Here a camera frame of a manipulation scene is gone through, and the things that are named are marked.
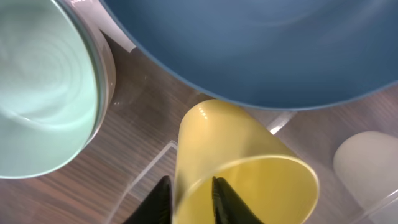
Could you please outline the mint green small bowl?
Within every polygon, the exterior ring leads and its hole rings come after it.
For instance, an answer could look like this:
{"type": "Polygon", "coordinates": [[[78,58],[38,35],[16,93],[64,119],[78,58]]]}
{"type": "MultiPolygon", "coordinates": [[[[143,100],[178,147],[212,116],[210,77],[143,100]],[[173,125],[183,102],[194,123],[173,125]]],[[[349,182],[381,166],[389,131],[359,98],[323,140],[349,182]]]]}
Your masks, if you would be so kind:
{"type": "Polygon", "coordinates": [[[106,81],[88,23],[66,1],[1,1],[1,177],[53,172],[90,142],[106,81]]]}

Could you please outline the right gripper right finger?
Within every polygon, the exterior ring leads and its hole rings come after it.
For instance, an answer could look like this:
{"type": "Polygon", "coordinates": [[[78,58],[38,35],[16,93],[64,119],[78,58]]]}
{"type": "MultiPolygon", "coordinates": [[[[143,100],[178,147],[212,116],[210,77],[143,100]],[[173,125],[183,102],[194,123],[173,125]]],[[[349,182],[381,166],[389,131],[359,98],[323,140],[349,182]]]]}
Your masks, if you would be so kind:
{"type": "Polygon", "coordinates": [[[263,224],[222,177],[212,177],[215,224],[263,224]]]}

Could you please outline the cream cup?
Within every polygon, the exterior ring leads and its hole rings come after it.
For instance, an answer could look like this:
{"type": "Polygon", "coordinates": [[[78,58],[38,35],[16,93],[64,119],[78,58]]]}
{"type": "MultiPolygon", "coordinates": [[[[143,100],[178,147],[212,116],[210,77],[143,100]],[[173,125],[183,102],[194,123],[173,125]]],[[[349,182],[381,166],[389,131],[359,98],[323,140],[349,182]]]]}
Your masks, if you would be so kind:
{"type": "Polygon", "coordinates": [[[397,138],[366,131],[336,150],[333,168],[355,201],[369,209],[397,191],[397,138]]]}

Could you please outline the yellow cup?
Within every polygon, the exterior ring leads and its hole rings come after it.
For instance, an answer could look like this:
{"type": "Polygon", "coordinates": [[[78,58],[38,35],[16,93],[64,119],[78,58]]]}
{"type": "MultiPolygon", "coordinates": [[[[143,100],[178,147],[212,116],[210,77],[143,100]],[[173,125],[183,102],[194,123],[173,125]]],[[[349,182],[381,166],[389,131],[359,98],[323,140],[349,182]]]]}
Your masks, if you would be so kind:
{"type": "Polygon", "coordinates": [[[319,198],[315,171],[242,108],[206,100],[183,117],[174,223],[214,223],[213,178],[223,178],[263,223],[303,223],[319,198]]]}

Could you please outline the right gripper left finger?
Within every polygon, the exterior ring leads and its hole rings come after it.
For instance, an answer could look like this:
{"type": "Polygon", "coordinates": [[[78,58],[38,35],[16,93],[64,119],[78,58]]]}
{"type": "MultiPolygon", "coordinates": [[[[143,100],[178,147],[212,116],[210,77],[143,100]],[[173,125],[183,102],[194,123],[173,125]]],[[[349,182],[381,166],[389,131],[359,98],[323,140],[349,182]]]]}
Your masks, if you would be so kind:
{"type": "Polygon", "coordinates": [[[172,184],[163,176],[135,212],[123,224],[171,224],[172,184]]]}

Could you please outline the dark blue bowl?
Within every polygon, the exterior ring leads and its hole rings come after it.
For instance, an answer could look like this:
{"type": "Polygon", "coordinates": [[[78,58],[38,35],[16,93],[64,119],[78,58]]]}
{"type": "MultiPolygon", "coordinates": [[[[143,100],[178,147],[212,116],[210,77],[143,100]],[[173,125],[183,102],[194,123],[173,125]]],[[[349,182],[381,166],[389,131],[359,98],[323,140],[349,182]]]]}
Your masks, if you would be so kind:
{"type": "Polygon", "coordinates": [[[273,110],[397,83],[397,0],[107,0],[158,66],[215,98],[273,110]]]}

